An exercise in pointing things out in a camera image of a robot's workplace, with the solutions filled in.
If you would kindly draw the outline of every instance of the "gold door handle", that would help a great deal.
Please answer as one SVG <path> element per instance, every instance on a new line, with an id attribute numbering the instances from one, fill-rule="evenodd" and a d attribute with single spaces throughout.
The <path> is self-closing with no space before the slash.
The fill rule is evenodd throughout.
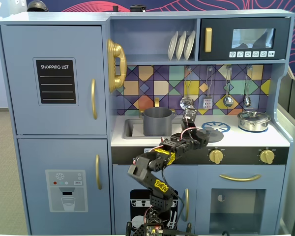
<path id="1" fill-rule="evenodd" d="M 95 101 L 95 79 L 92 79 L 92 109 L 93 109 L 93 117 L 97 119 L 97 111 L 96 111 L 96 101 Z"/>
<path id="2" fill-rule="evenodd" d="M 231 181 L 247 182 L 247 181 L 254 181 L 256 179 L 259 179 L 261 177 L 261 175 L 255 175 L 250 178 L 234 178 L 234 177 L 227 176 L 227 175 L 220 175 L 220 177 L 224 178 L 224 179 L 231 180 Z"/>
<path id="3" fill-rule="evenodd" d="M 120 58 L 120 75 L 116 75 L 116 58 Z M 127 60 L 123 48 L 108 39 L 109 91 L 120 88 L 127 74 Z"/>
<path id="4" fill-rule="evenodd" d="M 212 49 L 212 28 L 206 28 L 205 52 L 210 53 Z"/>
<path id="5" fill-rule="evenodd" d="M 96 182 L 97 182 L 97 187 L 99 190 L 102 189 L 102 183 L 100 182 L 100 177 L 99 177 L 99 155 L 96 155 Z"/>
<path id="6" fill-rule="evenodd" d="M 185 216 L 183 218 L 183 221 L 187 221 L 188 220 L 188 215 L 189 215 L 189 189 L 185 189 L 185 204 L 186 204 L 186 213 Z"/>

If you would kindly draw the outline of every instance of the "gray floor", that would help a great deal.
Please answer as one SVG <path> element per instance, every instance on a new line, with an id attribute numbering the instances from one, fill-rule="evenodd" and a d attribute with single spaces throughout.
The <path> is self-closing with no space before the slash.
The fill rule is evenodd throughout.
<path id="1" fill-rule="evenodd" d="M 9 112 L 0 112 L 0 234 L 27 235 Z"/>

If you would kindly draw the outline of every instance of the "colorful tile backsplash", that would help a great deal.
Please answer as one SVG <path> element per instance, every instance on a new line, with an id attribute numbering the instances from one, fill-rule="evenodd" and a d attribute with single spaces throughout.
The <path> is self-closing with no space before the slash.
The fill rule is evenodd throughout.
<path id="1" fill-rule="evenodd" d="M 232 65 L 230 96 L 234 100 L 231 107 L 223 104 L 226 95 L 226 65 L 214 65 L 211 84 L 211 72 L 208 74 L 210 96 L 213 108 L 204 110 L 203 99 L 207 96 L 207 66 L 190 66 L 191 82 L 185 82 L 185 66 L 128 66 L 124 85 L 115 91 L 118 115 L 138 115 L 139 110 L 154 106 L 156 97 L 160 106 L 175 109 L 178 115 L 183 113 L 180 100 L 187 94 L 194 100 L 194 107 L 201 115 L 237 115 L 244 108 L 246 65 Z M 253 65 L 252 81 L 249 85 L 251 107 L 265 112 L 270 87 L 272 65 Z"/>

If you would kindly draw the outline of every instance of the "pot lid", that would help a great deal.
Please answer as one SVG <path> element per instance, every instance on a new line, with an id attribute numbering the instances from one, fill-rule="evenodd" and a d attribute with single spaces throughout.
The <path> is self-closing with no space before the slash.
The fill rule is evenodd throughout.
<path id="1" fill-rule="evenodd" d="M 262 112 L 241 112 L 237 115 L 241 120 L 248 122 L 268 122 L 271 120 L 271 117 Z"/>

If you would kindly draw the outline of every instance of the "play kitchen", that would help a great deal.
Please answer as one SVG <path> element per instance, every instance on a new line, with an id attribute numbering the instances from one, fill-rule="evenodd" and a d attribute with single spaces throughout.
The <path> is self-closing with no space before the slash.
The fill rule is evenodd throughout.
<path id="1" fill-rule="evenodd" d="M 188 138 L 183 115 L 209 139 L 164 171 L 175 190 L 164 225 L 186 231 L 190 222 L 197 235 L 278 234 L 293 140 L 276 109 L 294 14 L 72 19 L 56 12 L 38 21 L 25 12 L 0 21 L 29 234 L 124 235 L 128 221 L 136 231 L 151 191 L 129 167 L 172 134 Z"/>

